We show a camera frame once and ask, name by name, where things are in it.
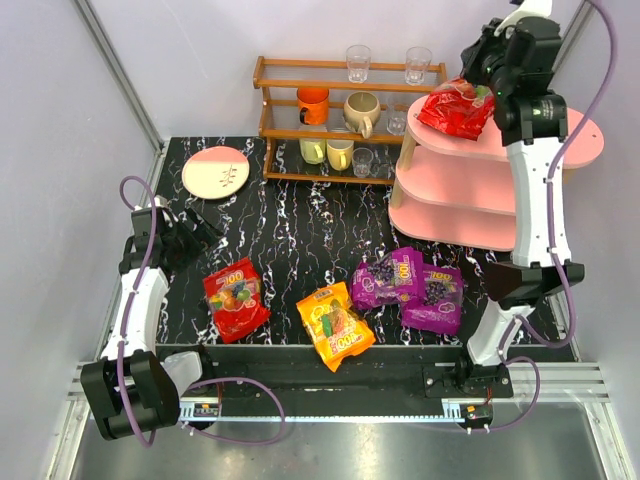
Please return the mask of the pink and cream plate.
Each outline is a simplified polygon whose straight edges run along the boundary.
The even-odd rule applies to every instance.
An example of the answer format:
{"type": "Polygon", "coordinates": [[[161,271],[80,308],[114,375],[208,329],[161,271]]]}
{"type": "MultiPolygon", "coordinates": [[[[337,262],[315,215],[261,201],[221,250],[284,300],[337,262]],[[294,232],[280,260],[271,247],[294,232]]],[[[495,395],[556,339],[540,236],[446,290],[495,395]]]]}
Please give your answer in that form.
{"type": "Polygon", "coordinates": [[[236,194],[250,173],[247,157],[227,146],[206,148],[191,156],[182,169],[187,191],[204,200],[219,200],[236,194]]]}

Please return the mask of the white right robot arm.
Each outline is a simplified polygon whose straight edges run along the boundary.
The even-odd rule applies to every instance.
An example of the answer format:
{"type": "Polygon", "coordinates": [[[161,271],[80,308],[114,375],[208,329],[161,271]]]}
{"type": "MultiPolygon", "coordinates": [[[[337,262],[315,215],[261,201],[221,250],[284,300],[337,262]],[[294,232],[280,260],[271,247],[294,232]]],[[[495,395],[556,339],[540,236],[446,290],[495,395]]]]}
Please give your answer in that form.
{"type": "Polygon", "coordinates": [[[581,282],[565,236],[562,168],[568,110],[549,85],[561,47],[559,25],[541,14],[493,19],[462,55],[464,80],[490,89],[493,119],[514,182],[515,246],[486,275],[489,301],[466,344],[470,365],[499,365],[538,301],[581,282]]]}

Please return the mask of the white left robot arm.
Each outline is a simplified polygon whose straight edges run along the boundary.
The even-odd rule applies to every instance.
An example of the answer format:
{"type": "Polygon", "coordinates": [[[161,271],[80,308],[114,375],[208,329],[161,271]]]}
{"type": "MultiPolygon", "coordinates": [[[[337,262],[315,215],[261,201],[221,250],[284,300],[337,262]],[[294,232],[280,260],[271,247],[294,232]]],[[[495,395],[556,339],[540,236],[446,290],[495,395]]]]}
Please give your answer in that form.
{"type": "Polygon", "coordinates": [[[171,278],[216,246],[221,233],[194,209],[137,208],[118,265],[121,294],[113,332],[80,383],[106,440],[154,432],[178,422],[180,398],[213,375],[202,346],[156,355],[156,333],[171,278]]]}

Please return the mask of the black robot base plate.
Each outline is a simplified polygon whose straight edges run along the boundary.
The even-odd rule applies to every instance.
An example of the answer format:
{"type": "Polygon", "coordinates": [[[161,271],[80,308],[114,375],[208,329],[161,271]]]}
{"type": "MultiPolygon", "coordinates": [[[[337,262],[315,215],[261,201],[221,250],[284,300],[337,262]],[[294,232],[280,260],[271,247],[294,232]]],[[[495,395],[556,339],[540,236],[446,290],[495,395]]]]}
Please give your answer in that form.
{"type": "Polygon", "coordinates": [[[454,367],[462,349],[456,346],[373,346],[349,357],[331,371],[311,345],[181,345],[158,348],[161,357],[185,350],[203,350],[216,376],[241,376],[271,388],[401,388],[408,393],[440,394],[494,400],[514,395],[510,374],[495,367],[485,388],[455,385],[454,367]]]}

